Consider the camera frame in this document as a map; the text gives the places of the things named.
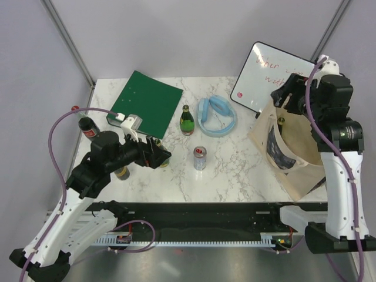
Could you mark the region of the green bottle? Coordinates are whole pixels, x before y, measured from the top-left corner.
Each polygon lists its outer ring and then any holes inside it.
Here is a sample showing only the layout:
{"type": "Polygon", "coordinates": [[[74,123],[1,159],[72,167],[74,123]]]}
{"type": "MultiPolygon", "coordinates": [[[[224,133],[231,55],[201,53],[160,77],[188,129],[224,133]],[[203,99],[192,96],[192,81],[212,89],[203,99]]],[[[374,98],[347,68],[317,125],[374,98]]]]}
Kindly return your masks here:
{"type": "MultiPolygon", "coordinates": [[[[157,147],[163,149],[163,150],[167,150],[166,147],[162,144],[162,141],[160,139],[155,139],[155,143],[157,145],[157,147]]],[[[170,159],[166,159],[161,165],[160,167],[166,167],[168,166],[170,163],[170,159]]]]}
{"type": "Polygon", "coordinates": [[[182,107],[182,115],[180,117],[180,130],[186,136],[190,136],[194,132],[194,118],[190,113],[188,105],[183,105],[182,107]]]}
{"type": "Polygon", "coordinates": [[[277,125],[278,125],[278,131],[280,136],[283,136],[283,126],[285,124],[286,120],[284,117],[279,117],[277,120],[277,125]]]}

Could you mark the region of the beige canvas bag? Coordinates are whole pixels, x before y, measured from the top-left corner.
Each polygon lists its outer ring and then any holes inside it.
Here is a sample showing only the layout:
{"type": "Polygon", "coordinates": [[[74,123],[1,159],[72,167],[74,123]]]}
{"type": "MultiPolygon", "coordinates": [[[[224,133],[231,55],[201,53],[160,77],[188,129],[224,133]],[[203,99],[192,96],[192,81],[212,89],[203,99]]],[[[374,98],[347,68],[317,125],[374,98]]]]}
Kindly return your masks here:
{"type": "Polygon", "coordinates": [[[325,183],[324,166],[311,135],[311,123],[305,116],[276,108],[270,101],[258,116],[249,138],[294,201],[325,183]],[[283,136],[278,131],[279,117],[286,120],[283,136]]]}

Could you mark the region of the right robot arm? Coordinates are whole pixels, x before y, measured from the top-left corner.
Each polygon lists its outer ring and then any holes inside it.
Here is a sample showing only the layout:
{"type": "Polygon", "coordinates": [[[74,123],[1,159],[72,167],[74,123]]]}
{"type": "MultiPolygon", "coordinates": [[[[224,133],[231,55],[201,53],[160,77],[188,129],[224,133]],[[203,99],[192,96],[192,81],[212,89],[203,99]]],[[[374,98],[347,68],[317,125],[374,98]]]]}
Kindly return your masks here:
{"type": "Polygon", "coordinates": [[[274,106],[311,122],[324,166],[327,215],[284,206],[269,216],[269,224],[275,231],[291,226],[302,232],[314,254],[375,251],[361,203],[363,129],[347,116],[352,94],[351,82],[344,76],[324,75],[309,84],[296,73],[271,93],[274,106]]]}

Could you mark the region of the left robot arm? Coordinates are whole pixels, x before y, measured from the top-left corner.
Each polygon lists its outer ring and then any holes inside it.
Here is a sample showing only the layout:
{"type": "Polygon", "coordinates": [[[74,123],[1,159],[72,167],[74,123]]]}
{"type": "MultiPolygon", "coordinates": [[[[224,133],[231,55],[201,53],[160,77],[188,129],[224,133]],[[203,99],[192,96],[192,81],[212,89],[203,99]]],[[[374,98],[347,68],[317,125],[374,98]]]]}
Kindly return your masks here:
{"type": "Polygon", "coordinates": [[[112,200],[89,223],[71,232],[81,214],[110,183],[110,175],[131,163],[156,169],[171,155],[150,136],[142,142],[127,135],[121,144],[117,133],[99,133],[90,151],[72,170],[43,228],[26,247],[13,250],[10,260],[33,281],[62,281],[77,257],[95,240],[114,229],[122,231],[129,224],[126,209],[112,200]]]}

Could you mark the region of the silver beverage can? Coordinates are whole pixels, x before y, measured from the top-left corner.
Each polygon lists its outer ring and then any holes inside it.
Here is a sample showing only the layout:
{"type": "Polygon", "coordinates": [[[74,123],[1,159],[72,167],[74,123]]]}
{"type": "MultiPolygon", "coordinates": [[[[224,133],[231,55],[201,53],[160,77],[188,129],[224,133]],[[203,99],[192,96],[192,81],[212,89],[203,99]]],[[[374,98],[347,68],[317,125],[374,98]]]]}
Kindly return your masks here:
{"type": "Polygon", "coordinates": [[[194,168],[196,170],[203,170],[206,167],[207,150],[203,146],[197,146],[193,150],[194,168]]]}

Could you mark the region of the small whiteboard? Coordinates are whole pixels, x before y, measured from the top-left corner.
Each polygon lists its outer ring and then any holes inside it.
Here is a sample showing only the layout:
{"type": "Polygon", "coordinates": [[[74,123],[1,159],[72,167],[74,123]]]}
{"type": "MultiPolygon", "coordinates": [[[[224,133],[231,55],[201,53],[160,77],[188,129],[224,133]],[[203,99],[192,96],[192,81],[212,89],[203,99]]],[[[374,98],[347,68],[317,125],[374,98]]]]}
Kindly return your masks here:
{"type": "Polygon", "coordinates": [[[280,88],[292,73],[307,77],[314,64],[262,42],[255,42],[241,69],[230,99],[261,113],[272,91],[280,88]]]}

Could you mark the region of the blue headphones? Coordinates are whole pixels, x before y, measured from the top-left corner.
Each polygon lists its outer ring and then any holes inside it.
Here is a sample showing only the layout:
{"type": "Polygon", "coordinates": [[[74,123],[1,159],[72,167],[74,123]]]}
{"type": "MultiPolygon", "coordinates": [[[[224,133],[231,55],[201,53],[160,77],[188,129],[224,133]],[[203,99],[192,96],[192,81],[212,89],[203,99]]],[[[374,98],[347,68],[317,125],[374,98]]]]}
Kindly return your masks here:
{"type": "Polygon", "coordinates": [[[228,135],[237,124],[237,113],[230,102],[221,96],[212,96],[210,98],[201,98],[197,107],[197,121],[199,128],[206,136],[224,137],[228,135]],[[206,127],[208,118],[222,122],[222,118],[231,121],[226,127],[211,130],[206,127]]]}

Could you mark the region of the dark cola bottle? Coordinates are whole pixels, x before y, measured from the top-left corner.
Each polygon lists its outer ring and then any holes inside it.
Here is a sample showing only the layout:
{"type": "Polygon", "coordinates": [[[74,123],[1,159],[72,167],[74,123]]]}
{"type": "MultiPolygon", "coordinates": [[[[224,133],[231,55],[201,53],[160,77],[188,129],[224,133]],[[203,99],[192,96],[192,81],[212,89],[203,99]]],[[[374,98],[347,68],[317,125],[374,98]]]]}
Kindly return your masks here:
{"type": "Polygon", "coordinates": [[[89,139],[92,140],[94,137],[96,137],[100,129],[96,125],[96,123],[89,117],[83,117],[79,119],[78,122],[79,128],[82,131],[82,133],[89,139]]]}

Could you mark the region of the red capped clear bottle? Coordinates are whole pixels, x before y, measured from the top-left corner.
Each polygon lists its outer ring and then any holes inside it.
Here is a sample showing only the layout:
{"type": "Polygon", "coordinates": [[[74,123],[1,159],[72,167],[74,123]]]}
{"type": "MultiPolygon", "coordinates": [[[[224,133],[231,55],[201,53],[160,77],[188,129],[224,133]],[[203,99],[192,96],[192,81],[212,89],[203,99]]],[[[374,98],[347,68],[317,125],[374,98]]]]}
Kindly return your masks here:
{"type": "Polygon", "coordinates": [[[78,120],[81,120],[82,118],[86,117],[86,114],[83,111],[78,111],[79,109],[80,107],[75,105],[75,106],[72,106],[71,111],[75,111],[75,115],[77,116],[78,120]]]}

